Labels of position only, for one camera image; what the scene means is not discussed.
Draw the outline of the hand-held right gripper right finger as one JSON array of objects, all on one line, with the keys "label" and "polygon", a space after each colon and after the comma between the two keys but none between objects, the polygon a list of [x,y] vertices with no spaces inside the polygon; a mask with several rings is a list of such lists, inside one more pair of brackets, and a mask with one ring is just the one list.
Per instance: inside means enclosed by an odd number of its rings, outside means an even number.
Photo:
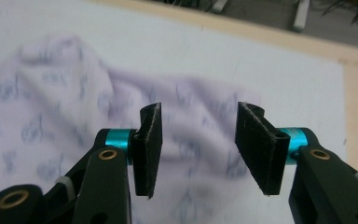
[{"label": "hand-held right gripper right finger", "polygon": [[299,150],[309,144],[306,128],[276,128],[265,110],[238,102],[235,144],[264,195],[279,195],[286,165],[296,165]]}]

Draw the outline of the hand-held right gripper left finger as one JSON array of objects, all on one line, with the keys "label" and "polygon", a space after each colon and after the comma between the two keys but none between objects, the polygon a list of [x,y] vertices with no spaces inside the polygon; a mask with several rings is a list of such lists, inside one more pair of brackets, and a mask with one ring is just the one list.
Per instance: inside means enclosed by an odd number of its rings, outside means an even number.
[{"label": "hand-held right gripper left finger", "polygon": [[162,148],[161,103],[140,110],[139,129],[111,129],[105,138],[107,146],[122,149],[132,166],[135,193],[151,199],[157,183]]}]

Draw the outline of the lilac printed towel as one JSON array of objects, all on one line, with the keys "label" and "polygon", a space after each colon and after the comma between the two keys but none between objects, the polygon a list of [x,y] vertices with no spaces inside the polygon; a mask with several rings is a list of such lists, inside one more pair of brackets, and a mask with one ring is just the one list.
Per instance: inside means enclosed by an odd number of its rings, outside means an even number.
[{"label": "lilac printed towel", "polygon": [[0,190],[50,189],[103,128],[137,128],[160,104],[155,194],[134,197],[133,224],[225,224],[251,175],[234,142],[237,104],[252,92],[195,77],[152,77],[106,65],[74,35],[21,47],[0,63]]}]

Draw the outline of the white foam mat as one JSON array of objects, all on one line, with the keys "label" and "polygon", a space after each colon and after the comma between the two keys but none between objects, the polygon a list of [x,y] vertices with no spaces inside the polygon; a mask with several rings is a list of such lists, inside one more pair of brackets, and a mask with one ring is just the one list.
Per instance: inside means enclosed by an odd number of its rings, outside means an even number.
[{"label": "white foam mat", "polygon": [[[0,0],[0,63],[21,47],[56,35],[78,37],[120,71],[195,77],[252,92],[255,101],[241,102],[260,105],[273,125],[308,127],[324,147],[345,152],[338,63],[89,1]],[[286,168],[277,196],[265,196],[252,178],[227,208],[225,224],[294,224],[288,205],[294,172]]]}]

